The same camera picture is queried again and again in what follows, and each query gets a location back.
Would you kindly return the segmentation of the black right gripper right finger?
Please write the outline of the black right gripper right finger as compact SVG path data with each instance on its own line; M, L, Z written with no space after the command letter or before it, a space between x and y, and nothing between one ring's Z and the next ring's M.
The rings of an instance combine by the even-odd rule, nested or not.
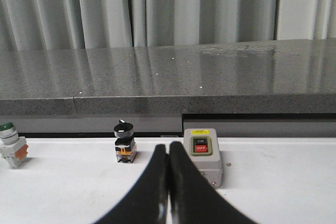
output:
M170 144L169 157L174 223L254 223L216 192L180 142Z

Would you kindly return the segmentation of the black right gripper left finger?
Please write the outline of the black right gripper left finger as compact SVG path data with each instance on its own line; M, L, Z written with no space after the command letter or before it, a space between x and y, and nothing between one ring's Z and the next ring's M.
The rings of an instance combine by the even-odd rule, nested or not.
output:
M166 223L167 172L168 155L159 144L138 181L96 223Z

